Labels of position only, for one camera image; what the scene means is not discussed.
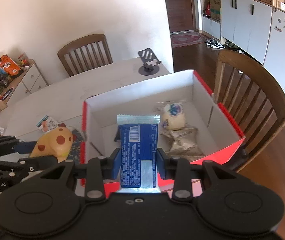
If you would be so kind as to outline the white orange snack wrapper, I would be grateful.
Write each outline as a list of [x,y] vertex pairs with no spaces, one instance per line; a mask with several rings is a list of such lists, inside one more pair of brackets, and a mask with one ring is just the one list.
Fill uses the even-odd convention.
[[47,133],[59,126],[59,123],[51,116],[44,116],[38,123],[37,128],[44,133]]

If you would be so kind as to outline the white storage cabinets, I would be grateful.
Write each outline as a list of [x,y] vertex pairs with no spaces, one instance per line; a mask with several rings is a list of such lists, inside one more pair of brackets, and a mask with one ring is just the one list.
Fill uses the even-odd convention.
[[257,0],[214,0],[210,9],[211,16],[202,17],[203,32],[234,43],[285,91],[285,12]]

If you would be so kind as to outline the silver foil snack packet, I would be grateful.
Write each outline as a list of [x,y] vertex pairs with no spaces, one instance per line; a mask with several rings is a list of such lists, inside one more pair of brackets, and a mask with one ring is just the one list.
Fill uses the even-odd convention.
[[165,153],[169,157],[181,157],[194,161],[205,156],[197,143],[198,129],[190,126],[182,129],[164,131],[162,138],[167,146]]

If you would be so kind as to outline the brown wooden chair by box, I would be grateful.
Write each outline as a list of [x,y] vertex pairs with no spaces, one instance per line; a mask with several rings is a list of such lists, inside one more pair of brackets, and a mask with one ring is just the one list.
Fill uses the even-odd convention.
[[240,171],[284,128],[284,91],[260,63],[225,49],[218,54],[212,97],[243,133],[243,143],[227,163]]

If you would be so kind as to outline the clear cream bun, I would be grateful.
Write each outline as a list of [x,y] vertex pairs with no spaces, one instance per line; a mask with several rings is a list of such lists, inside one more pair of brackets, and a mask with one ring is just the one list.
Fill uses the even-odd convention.
[[162,128],[173,131],[187,126],[187,120],[182,102],[158,102],[157,109],[161,111]]

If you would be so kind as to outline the red and white cardboard box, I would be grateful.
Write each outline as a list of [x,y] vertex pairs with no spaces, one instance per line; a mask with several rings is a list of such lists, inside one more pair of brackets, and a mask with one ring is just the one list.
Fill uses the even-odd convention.
[[193,71],[148,79],[93,96],[83,105],[87,163],[98,173],[86,179],[85,195],[102,200],[112,192],[172,190],[164,159],[226,163],[244,141],[231,115]]

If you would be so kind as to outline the round blue patterned mat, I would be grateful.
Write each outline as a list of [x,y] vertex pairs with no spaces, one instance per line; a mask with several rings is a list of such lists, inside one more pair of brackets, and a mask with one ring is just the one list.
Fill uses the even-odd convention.
[[67,128],[70,129],[73,135],[73,143],[67,159],[72,159],[79,164],[81,161],[81,143],[84,142],[83,134],[82,131],[75,129],[72,126],[68,126]]

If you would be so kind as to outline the white drawer cabinet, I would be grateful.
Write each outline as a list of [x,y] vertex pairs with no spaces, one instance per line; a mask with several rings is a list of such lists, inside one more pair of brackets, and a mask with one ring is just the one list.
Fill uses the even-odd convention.
[[0,111],[35,93],[49,84],[33,59],[23,73],[15,78],[0,94]]

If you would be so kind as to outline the orange chip bag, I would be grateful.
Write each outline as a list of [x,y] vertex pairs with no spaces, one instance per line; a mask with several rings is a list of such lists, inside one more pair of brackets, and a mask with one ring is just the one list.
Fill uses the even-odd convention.
[[8,55],[2,55],[0,57],[0,68],[2,68],[8,75],[14,77],[18,76],[21,72],[21,68],[15,63]]

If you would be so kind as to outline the red patterned rug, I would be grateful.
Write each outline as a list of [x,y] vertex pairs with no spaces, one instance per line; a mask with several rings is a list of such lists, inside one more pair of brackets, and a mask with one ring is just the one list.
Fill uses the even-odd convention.
[[180,48],[195,44],[205,43],[207,37],[199,32],[181,33],[171,35],[172,48]]

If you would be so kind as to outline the pair of sneakers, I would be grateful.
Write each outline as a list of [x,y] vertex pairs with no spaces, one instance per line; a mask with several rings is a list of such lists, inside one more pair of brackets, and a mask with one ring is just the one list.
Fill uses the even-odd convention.
[[221,44],[219,41],[214,38],[210,38],[206,41],[207,47],[211,47],[214,49],[225,49],[225,45]]

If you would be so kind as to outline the brown wooden door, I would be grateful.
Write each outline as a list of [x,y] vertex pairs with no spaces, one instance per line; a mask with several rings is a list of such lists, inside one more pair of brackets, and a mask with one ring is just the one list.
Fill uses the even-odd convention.
[[170,33],[194,30],[193,0],[165,0],[165,3]]

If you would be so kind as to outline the yellow spotted giraffe toy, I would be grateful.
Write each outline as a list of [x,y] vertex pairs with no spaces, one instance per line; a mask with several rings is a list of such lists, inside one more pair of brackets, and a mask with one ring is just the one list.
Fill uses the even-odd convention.
[[52,155],[60,163],[67,159],[73,142],[74,135],[62,123],[39,138],[29,157],[35,158]]

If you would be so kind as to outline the brown wooden chair far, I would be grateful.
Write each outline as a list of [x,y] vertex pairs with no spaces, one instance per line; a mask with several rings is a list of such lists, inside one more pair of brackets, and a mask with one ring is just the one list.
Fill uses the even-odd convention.
[[104,34],[91,34],[71,41],[57,56],[69,76],[113,63]]

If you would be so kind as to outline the blue biscuit packet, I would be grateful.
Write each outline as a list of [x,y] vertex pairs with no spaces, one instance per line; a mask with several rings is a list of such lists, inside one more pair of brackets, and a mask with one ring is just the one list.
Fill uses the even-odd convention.
[[156,151],[159,115],[117,116],[120,132],[120,192],[159,193]]

